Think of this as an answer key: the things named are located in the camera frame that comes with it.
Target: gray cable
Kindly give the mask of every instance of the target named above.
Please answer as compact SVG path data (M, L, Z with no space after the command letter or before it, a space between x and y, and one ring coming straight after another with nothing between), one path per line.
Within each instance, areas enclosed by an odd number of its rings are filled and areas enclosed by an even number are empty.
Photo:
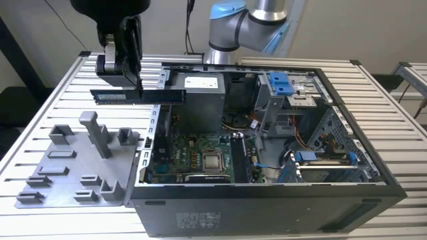
M59 13L56 12L55 8L52 7L52 5L49 4L48 0L43 0L45 2L45 4L48 5L48 7L52 9L53 13L56 14L61 24L64 25L65 29L68 30L68 32L71 33L71 35L75 37L75 39L79 41L79 43L81 44L81 46L84 47L84 50L88 50L87 46L83 44L83 42L80 41L80 39L77 38L77 36L75 35L73 31L68 28L61 16L59 15Z

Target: blue component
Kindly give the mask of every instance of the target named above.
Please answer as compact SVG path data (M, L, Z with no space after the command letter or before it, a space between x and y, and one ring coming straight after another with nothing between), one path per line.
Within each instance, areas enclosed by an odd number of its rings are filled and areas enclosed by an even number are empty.
M284 38L288 30L289 30L289 26L291 24L288 22L285 22L283 24L283 26L279 28L275 36L272 37L269 43L267 44L265 48L263 49L263 53L267 53L269 55L272 55L276 51L277 45L280 43L280 40Z
M253 166L260 168L268 168L265 164L260 164L259 162L253 162Z
M241 12L247 7L244 0L223 0L211 7L211 19L220 19Z
M277 183L279 184L283 183L283 181L284 181L284 178L287 176L287 171L288 171L288 167L284 167L281 172L280 172L279 178L277 178Z
M300 152L297 151L296 153L295 153L295 161L296 162L300 162L303 159L301 159L301 155L300 155Z
M296 162L317 161L317 156L313 151L297 151L295 153L295 161Z
M293 87L284 72L269 72L269 84L276 96L292 96Z
M348 152L347 157L348 157L348 164L357 165L357 156L352 151Z

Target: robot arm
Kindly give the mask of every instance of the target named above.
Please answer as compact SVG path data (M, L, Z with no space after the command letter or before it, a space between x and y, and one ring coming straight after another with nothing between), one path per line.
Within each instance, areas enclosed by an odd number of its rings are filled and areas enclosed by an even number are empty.
M96 22L104 55L96 59L96 74L113 87L143 89L141 20L151 0L71 0L75 10Z

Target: white wall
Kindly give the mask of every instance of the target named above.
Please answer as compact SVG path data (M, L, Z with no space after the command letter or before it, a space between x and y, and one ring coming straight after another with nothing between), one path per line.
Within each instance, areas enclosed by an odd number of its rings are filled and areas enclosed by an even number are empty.
M75 11L68 0L48 2L85 47L100 52L96 23ZM215 2L196 0L195 3L189 34L196 52L204 52L208 47L209 9ZM185 0L151 1L141 15L144 53L184 53L185 11ZM40 78L48 86L55 86L84 48L43 0L0 0L0 15Z
M24 86L20 76L12 68L6 57L0 51L0 93L6 87Z
M91 51L101 51L96 24L68 0L48 0ZM208 48L209 8L196 0L189 33L196 52ZM357 59L372 73L389 73L399 61L427 62L427 0L307 0L288 56ZM185 0L152 0L141 15L143 50L181 54ZM81 45L43 0L0 0L0 15L44 83L64 76ZM255 55L243 50L243 55Z
M361 62L389 74L427 62L427 0L307 0L288 57Z

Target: label sticker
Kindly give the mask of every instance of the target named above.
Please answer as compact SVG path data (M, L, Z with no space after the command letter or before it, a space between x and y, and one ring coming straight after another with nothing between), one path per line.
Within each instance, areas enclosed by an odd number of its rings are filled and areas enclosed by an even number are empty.
M185 77L184 87L195 89L217 89L219 80L216 77L188 76Z
M304 90L304 86L301 86L299 84L293 84L293 89L295 90Z
M253 119L253 121L252 121L252 123L251 123L251 128L256 128L256 126L259 125L259 121L256 121L255 119Z
M217 229L220 218L220 212L177 212L176 225L179 229Z

